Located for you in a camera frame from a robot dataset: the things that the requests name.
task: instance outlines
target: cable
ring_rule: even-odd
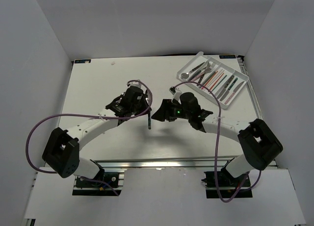
[[[252,188],[254,188],[254,187],[256,186],[256,184],[258,183],[258,181],[260,180],[261,175],[262,175],[262,171],[259,172],[259,176],[257,177],[255,183],[254,183],[251,187],[249,187],[249,188],[247,188],[247,189],[242,189],[241,192],[243,193],[243,192],[249,191],[249,190],[251,190]]]
[[[130,82],[138,82],[140,84],[142,84],[148,91],[149,95],[150,95],[150,101],[149,101],[149,104],[148,104],[148,107],[143,111],[141,112],[140,114],[136,115],[136,116],[133,116],[133,117],[102,117],[103,119],[106,119],[106,120],[129,120],[129,119],[134,119],[134,118],[137,118],[137,117],[140,117],[144,114],[146,114],[147,111],[149,111],[149,109],[151,108],[152,104],[153,104],[153,93],[151,92],[151,90],[147,87],[147,85],[145,85],[143,82],[141,82],[140,80],[130,80],[128,81],[128,83]],[[41,170],[39,169],[38,167],[36,167],[30,157],[29,157],[29,142],[30,142],[30,138],[33,134],[33,132],[38,128],[38,126],[40,124],[42,124],[43,122],[49,120],[49,119],[52,119],[52,118],[55,118],[55,117],[87,117],[87,118],[94,118],[94,119],[99,119],[100,117],[99,116],[93,116],[93,115],[83,115],[83,114],[72,114],[72,113],[64,113],[64,114],[56,114],[56,115],[52,115],[52,116],[49,116],[49,117],[46,117],[44,119],[42,119],[40,122],[38,122],[34,127],[33,129],[31,129],[31,131],[29,132],[28,134],[28,137],[26,139],[26,146],[25,146],[25,153],[26,153],[26,159],[27,159],[27,162],[29,163],[29,165],[36,171],[38,172],[42,172],[42,173],[47,173],[47,174],[56,174],[55,171],[45,171],[45,170]]]
[[[105,181],[95,180],[95,179],[91,179],[91,178],[86,178],[86,177],[83,177],[83,176],[81,176],[80,178],[82,178],[83,180],[86,180],[86,181],[90,181],[90,182],[102,183],[102,184],[106,185],[108,188],[110,188],[114,192],[115,195],[119,196],[119,194],[116,192],[116,190],[114,190],[113,187],[111,187]]]
[[[198,86],[203,86],[202,84],[195,82],[195,81],[183,81],[179,84],[177,84],[176,86],[174,86],[174,88],[178,87],[179,85],[182,84],[186,84],[186,83],[192,83],[192,84],[196,84]],[[221,106],[219,103],[219,100],[217,99],[217,97],[214,95],[214,93],[207,87],[204,87],[216,100],[218,108],[219,108],[219,112],[218,112],[218,126],[217,126],[217,137],[216,137],[216,146],[215,146],[215,159],[214,159],[214,176],[215,176],[215,186],[216,186],[216,190],[217,190],[217,194],[219,196],[219,198],[221,199],[222,202],[224,203],[228,203],[231,202],[236,195],[238,194],[238,192],[240,191],[241,187],[244,185],[245,180],[247,179],[249,173],[246,173],[245,177],[243,178],[243,181],[241,182],[241,184],[239,185],[239,187],[237,188],[237,190],[235,191],[235,193],[227,200],[224,200],[222,198],[222,195],[220,193],[219,190],[219,185],[218,185],[218,173],[217,173],[217,163],[218,163],[218,145],[219,145],[219,136],[220,136],[220,125],[221,125]]]

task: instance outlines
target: white panel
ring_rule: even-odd
[[[36,0],[0,0],[0,218],[20,225],[33,183],[25,142],[42,118],[60,112],[71,63]],[[38,129],[31,158],[41,154],[57,120]]]
[[[216,60],[240,70],[236,59]],[[138,57],[92,59],[91,63],[74,64],[63,113],[97,114],[107,104],[126,91],[127,81],[141,79],[153,92],[152,114],[159,109],[162,99],[172,98],[169,88],[180,83],[177,71],[191,60],[192,56]],[[182,92],[193,92],[203,109],[214,112],[218,107],[186,85]],[[222,115],[229,120],[253,121],[256,119],[248,90],[244,87],[228,110]],[[62,117],[60,127],[67,129],[86,121],[86,118]],[[88,143],[80,156],[93,160],[178,158],[214,156],[216,134],[194,130],[187,120],[159,122],[152,120],[152,129],[147,128],[147,116],[127,121],[117,128]],[[236,141],[221,137],[220,156],[242,154]]]
[[[255,181],[258,171],[252,171]],[[130,169],[119,197],[72,196],[74,177],[39,174],[26,217],[40,226],[293,226],[304,218],[288,170],[265,170],[253,198],[206,199],[204,172]]]
[[[274,0],[37,0],[71,59],[246,54]]]
[[[245,58],[263,116],[284,146],[277,161],[289,168],[309,225],[314,225],[313,33],[313,0],[275,0]]]

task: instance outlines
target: knife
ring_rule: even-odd
[[[222,91],[219,93],[219,95],[217,96],[217,99],[219,99],[225,92],[226,92],[226,89],[227,89],[227,87],[228,87],[228,85],[230,84],[230,82],[234,79],[234,75],[232,75],[230,78],[229,78],[229,80],[227,80],[227,82],[226,82],[226,85],[225,85],[225,87],[222,89]]]
[[[230,95],[230,97],[225,101],[225,104],[227,104],[229,101],[230,101],[230,99],[232,99],[232,97],[236,94],[236,92],[240,89],[240,87],[241,87],[241,85],[244,83],[244,81],[243,82],[241,82],[239,85],[237,85],[236,86],[236,88],[234,89],[234,91],[233,91],[233,93]]]
[[[224,100],[226,97],[227,97],[227,95],[229,94],[229,91],[231,90],[231,88],[233,87],[233,85],[236,83],[236,81],[237,81],[237,78],[231,83],[231,85],[229,86],[229,88],[227,89],[227,91],[224,93],[224,95],[221,97],[221,100],[220,101],[222,101],[222,100]]]

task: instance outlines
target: cutlery tray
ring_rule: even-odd
[[[236,71],[233,68],[228,67],[227,65],[219,62],[218,60],[210,57],[209,55],[204,55],[203,52],[199,52],[197,55],[192,58],[191,61],[189,61],[180,71],[177,73],[177,79],[180,81],[187,81],[191,76],[193,76],[195,73],[197,73],[199,70],[204,70],[204,65],[209,62],[210,65],[215,63],[216,65],[212,67],[212,69],[207,72],[201,82],[202,85],[204,85],[206,82],[206,79],[213,73],[213,76],[209,80],[208,84],[206,85],[207,88],[211,88],[211,91],[215,94],[217,97],[219,94],[222,94],[222,91],[224,91],[223,94],[227,94],[227,96],[224,97],[222,95],[219,99],[219,103],[221,108],[227,109],[229,105],[232,103],[232,101],[236,98],[236,96],[239,94],[241,89],[245,86],[247,81],[249,80],[249,77],[247,75],[244,75],[238,71]],[[202,65],[199,69],[195,70],[189,75],[188,79],[184,79],[181,77],[182,73],[188,73],[190,72],[193,68],[197,67],[198,65],[205,63]],[[228,84],[228,86],[225,88],[228,80],[232,77],[233,79],[231,82]],[[203,95],[206,99],[210,100],[211,102],[217,104],[216,100],[214,97],[203,87],[199,87],[194,83],[187,83],[187,86],[191,87],[193,90],[197,91],[199,94]],[[234,89],[238,89],[235,94],[230,98],[230,96],[233,94]]]

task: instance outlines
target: tabletop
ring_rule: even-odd
[[[216,60],[240,71],[237,59]],[[160,107],[162,99],[172,98],[169,88],[178,84],[179,71],[193,56],[158,56],[134,58],[91,59],[90,63],[75,63],[66,94],[62,113],[96,115],[115,97],[127,89],[131,79],[140,79],[153,92],[152,114]],[[182,92],[193,92],[200,106],[217,116],[218,106],[181,85]],[[253,121],[257,118],[247,87],[222,111],[222,116],[237,121]],[[85,118],[62,117],[59,126],[67,129],[84,122]],[[80,152],[81,157],[94,160],[138,160],[157,158],[213,157],[215,134],[194,130],[186,120],[159,122],[152,120],[148,130],[147,116],[139,117],[107,131]],[[219,156],[242,154],[241,146],[221,137]]]

